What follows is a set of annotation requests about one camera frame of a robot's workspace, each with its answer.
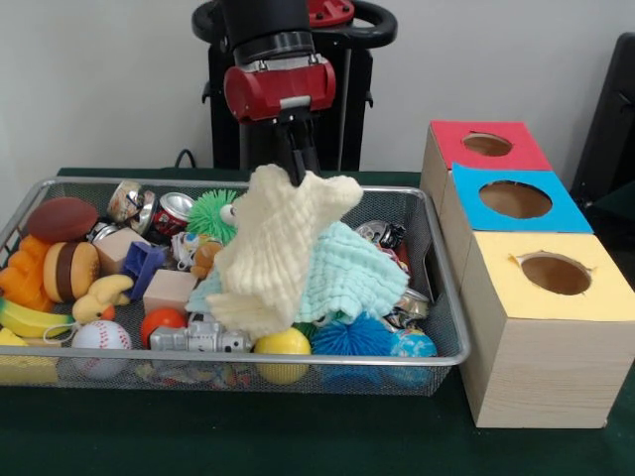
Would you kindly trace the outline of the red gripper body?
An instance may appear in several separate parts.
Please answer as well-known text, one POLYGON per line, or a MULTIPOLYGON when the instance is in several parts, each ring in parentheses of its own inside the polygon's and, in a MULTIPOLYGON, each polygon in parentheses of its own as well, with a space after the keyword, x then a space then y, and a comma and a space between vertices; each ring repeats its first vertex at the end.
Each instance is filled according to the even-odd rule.
POLYGON ((320 55, 260 59, 230 67, 223 91, 232 116, 240 123, 253 123, 277 119, 291 109, 330 108, 336 76, 331 63, 320 55))

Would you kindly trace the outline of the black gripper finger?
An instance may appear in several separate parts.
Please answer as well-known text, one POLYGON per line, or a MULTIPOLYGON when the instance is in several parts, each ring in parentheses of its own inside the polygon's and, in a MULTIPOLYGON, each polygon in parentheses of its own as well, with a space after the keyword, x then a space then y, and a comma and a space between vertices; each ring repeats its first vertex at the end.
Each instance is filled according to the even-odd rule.
POLYGON ((280 163, 291 184, 298 187, 304 177, 302 126, 294 115, 283 115, 277 124, 281 150, 280 163))
POLYGON ((314 135, 314 115, 308 111, 300 111, 297 116, 297 183, 301 183, 307 172, 319 176, 320 168, 314 135))

